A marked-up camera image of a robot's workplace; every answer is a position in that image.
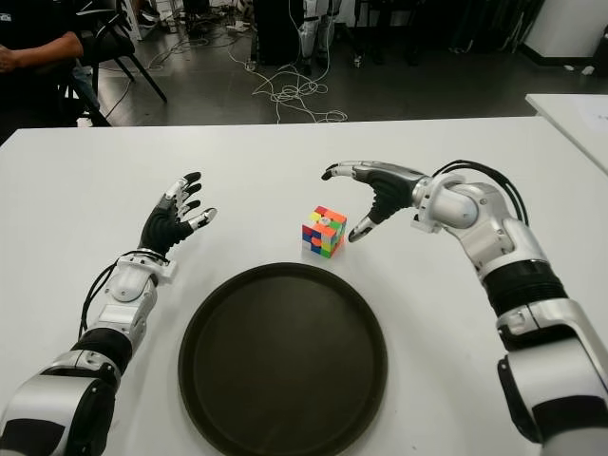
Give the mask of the robot left hand black silver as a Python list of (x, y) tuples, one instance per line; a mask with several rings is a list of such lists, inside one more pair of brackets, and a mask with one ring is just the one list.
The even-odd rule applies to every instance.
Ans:
[(201, 172), (186, 174), (161, 195), (142, 228), (139, 249), (165, 257), (175, 245), (213, 221), (218, 213), (213, 207), (189, 216), (200, 207), (198, 199), (191, 199), (202, 188), (200, 180)]

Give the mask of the robot right hand black silver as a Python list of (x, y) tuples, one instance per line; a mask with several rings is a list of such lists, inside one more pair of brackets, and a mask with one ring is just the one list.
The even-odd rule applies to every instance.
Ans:
[(349, 232), (349, 242), (365, 237), (377, 225), (396, 212), (410, 208), (414, 190), (428, 178), (427, 175), (404, 166), (381, 161), (342, 161), (326, 168), (323, 181), (336, 177), (349, 177), (368, 185), (373, 190), (369, 212)]

